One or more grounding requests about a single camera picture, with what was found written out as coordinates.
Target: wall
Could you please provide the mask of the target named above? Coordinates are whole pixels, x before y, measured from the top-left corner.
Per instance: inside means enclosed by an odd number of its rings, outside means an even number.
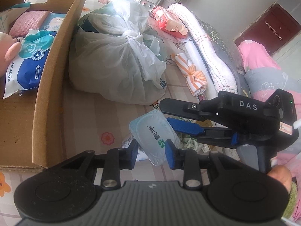
[[[277,0],[182,0],[227,39],[234,39]]]
[[[301,0],[278,0],[277,2],[301,24]],[[301,83],[301,31],[280,48],[273,55],[273,59],[288,76]]]

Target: metal rivet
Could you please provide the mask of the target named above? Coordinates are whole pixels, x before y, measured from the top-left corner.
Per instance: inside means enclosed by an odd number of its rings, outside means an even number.
[[[190,188],[195,188],[201,185],[201,182],[195,179],[190,179],[186,181],[186,185]]]
[[[102,184],[106,188],[112,188],[117,185],[117,181],[115,181],[114,179],[108,179],[108,180],[105,180]]]

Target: sticker label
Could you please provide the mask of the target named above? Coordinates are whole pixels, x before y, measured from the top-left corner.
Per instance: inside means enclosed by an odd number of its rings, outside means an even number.
[[[292,135],[293,134],[293,127],[286,124],[286,123],[283,123],[283,122],[280,122],[280,129],[279,131],[282,131],[284,133],[287,133],[289,135]]]
[[[271,158],[271,167],[273,168],[274,166],[278,165],[278,159],[277,156]]]
[[[40,66],[38,65],[37,68],[36,68],[35,80],[37,80],[39,78],[39,70],[40,70]]]
[[[31,58],[32,60],[37,61],[43,58],[43,56],[44,56],[44,50],[39,48],[32,53]]]

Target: wet wipes pack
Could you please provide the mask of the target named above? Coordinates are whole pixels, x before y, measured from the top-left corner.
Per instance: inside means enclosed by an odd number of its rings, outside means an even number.
[[[56,34],[56,31],[29,30],[18,55],[8,66],[3,99],[16,92],[38,88]]]
[[[41,25],[40,30],[58,31],[65,17],[66,14],[50,13]]]

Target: red flower print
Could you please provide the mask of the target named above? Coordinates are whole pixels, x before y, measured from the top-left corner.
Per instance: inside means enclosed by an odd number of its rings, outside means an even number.
[[[3,197],[4,193],[9,193],[11,191],[11,187],[5,182],[5,176],[0,172],[0,196]]]
[[[114,136],[112,133],[108,133],[108,132],[105,132],[101,135],[101,141],[103,142],[103,144],[105,145],[111,145],[114,143]]]
[[[82,8],[82,11],[83,11],[83,12],[89,12],[89,11],[90,11],[90,9],[89,9],[89,8],[87,8],[87,7],[83,7],[83,8]]]

